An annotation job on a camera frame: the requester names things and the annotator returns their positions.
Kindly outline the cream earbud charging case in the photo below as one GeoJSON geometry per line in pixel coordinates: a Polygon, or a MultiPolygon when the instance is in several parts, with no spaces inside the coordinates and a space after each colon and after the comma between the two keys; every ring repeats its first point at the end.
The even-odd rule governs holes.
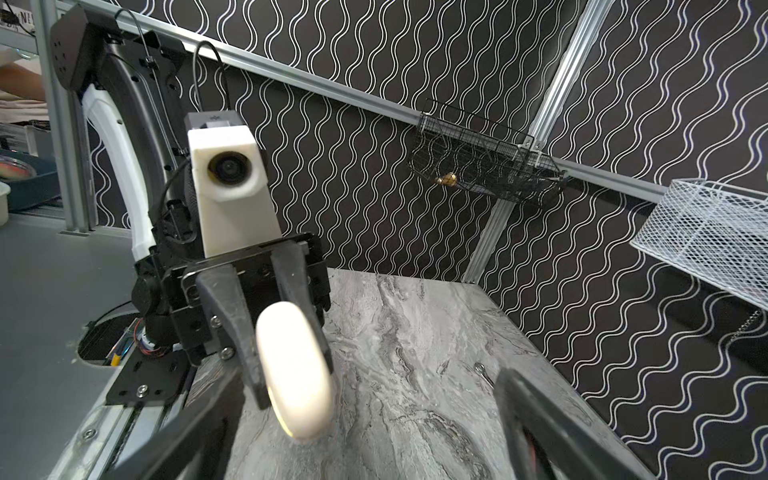
{"type": "Polygon", "coordinates": [[[291,302],[274,303],[259,315],[255,340],[283,431],[300,442],[322,436],[333,418],[332,377],[309,320],[291,302]]]}

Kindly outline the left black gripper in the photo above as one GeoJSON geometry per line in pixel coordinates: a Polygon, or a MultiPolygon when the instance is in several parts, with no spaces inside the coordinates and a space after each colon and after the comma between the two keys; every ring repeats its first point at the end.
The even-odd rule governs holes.
{"type": "Polygon", "coordinates": [[[305,315],[334,373],[323,331],[331,308],[330,283],[317,235],[294,234],[208,259],[178,257],[152,247],[135,269],[131,300],[144,321],[145,354],[163,356],[178,346],[198,366],[211,354],[206,345],[224,337],[224,345],[239,360],[244,384],[258,407],[266,410],[270,399],[254,326],[266,307],[288,301],[305,315]]]}

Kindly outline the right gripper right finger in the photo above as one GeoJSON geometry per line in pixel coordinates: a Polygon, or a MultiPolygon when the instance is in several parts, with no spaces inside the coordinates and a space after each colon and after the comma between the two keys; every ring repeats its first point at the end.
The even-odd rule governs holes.
{"type": "Polygon", "coordinates": [[[517,479],[647,479],[605,448],[513,368],[499,371],[494,399],[517,479]]]}

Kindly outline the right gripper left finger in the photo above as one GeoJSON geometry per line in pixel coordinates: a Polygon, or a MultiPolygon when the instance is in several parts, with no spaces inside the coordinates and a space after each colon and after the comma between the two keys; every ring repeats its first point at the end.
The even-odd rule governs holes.
{"type": "Polygon", "coordinates": [[[241,368],[226,366],[192,405],[105,479],[222,479],[245,403],[241,368]]]}

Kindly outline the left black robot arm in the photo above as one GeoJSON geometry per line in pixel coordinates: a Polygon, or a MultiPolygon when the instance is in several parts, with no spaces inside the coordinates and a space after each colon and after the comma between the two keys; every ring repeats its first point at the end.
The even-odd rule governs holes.
{"type": "Polygon", "coordinates": [[[237,358],[261,408],[327,399],[330,288],[312,233],[284,235],[253,132],[225,102],[186,112],[188,59],[162,33],[124,32],[76,5],[51,27],[53,69],[104,142],[130,219],[145,353],[215,343],[237,358]]]}

